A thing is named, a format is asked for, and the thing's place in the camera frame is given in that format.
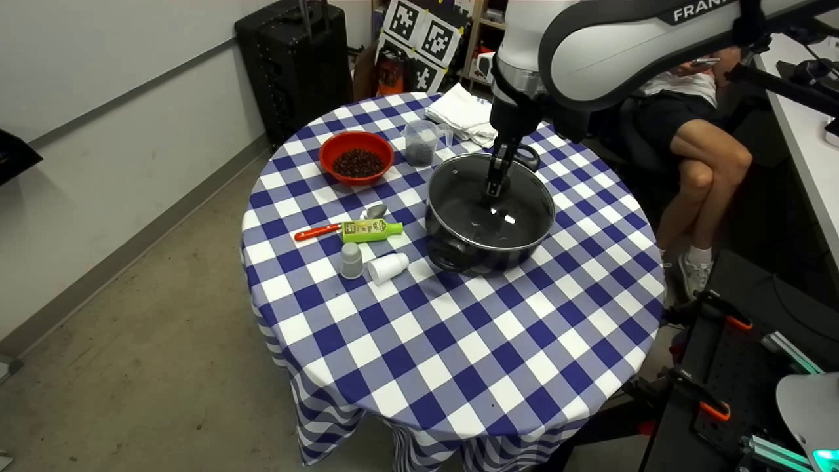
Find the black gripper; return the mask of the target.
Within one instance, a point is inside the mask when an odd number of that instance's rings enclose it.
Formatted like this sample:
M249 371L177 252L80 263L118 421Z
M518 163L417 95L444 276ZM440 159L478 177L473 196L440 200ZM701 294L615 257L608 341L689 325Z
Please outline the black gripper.
M495 148L491 155L489 177L484 188L489 202L501 202L509 193L512 180L518 175L519 163L509 145L533 133L539 122L549 116L549 110L549 95L527 96L519 92L506 92L501 84L494 84L491 126L495 129Z

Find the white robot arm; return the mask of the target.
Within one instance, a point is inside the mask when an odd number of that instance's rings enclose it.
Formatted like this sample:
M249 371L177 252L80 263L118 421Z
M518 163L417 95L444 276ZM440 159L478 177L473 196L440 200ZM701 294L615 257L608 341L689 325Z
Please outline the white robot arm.
M505 193L514 148L545 112L617 105L662 71L772 34L839 0L509 0L494 58L495 141L485 196Z

